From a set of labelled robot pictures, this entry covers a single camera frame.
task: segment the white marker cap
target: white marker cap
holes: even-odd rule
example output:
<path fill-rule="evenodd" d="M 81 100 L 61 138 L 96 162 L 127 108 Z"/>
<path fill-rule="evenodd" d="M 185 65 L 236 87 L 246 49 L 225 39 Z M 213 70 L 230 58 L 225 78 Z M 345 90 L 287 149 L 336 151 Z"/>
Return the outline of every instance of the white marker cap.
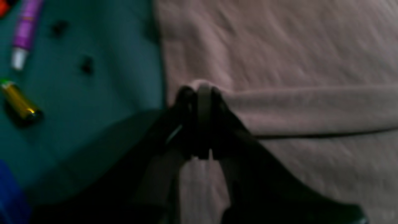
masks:
<path fill-rule="evenodd" d="M 11 67 L 17 71 L 22 71 L 28 55 L 29 52 L 27 50 L 19 47 L 14 48 L 11 58 Z"/>

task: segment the gold battery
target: gold battery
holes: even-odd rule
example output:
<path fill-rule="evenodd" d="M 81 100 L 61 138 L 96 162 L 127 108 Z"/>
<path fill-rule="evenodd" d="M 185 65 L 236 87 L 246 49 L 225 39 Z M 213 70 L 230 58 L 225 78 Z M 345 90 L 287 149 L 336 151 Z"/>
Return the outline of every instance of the gold battery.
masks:
<path fill-rule="evenodd" d="M 41 110 L 22 94 L 14 82 L 1 80 L 1 88 L 7 102 L 21 119 L 32 121 L 40 117 Z"/>

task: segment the teal fabric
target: teal fabric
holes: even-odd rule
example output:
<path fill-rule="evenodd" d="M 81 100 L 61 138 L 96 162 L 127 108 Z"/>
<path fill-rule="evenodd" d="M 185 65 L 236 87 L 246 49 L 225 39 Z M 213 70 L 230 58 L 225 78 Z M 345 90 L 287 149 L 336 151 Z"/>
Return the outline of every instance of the teal fabric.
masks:
<path fill-rule="evenodd" d="M 0 110 L 0 159 L 32 205 L 78 192 L 145 133 L 164 106 L 157 29 L 150 0 L 47 0 L 23 73 L 10 69 L 21 2 L 0 20 L 0 74 L 16 80 L 45 113 L 18 128 Z M 70 23 L 51 37 L 57 20 Z M 94 59 L 94 74 L 79 66 Z"/>

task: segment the orange object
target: orange object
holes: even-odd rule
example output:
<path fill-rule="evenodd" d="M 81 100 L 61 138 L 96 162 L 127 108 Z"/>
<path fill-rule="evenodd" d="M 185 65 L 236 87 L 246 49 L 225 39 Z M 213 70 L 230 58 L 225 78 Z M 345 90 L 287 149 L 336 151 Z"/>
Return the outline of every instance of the orange object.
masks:
<path fill-rule="evenodd" d="M 0 0 L 0 17 L 3 17 L 10 8 L 11 6 L 5 0 Z"/>

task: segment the purple marker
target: purple marker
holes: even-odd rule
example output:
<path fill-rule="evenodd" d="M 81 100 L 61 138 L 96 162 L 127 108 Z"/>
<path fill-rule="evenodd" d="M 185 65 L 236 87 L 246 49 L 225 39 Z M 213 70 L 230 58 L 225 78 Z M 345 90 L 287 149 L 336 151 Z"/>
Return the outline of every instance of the purple marker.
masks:
<path fill-rule="evenodd" d="M 11 59 L 11 66 L 17 71 L 23 70 L 31 50 L 43 2 L 44 0 L 24 0 L 14 37 Z"/>

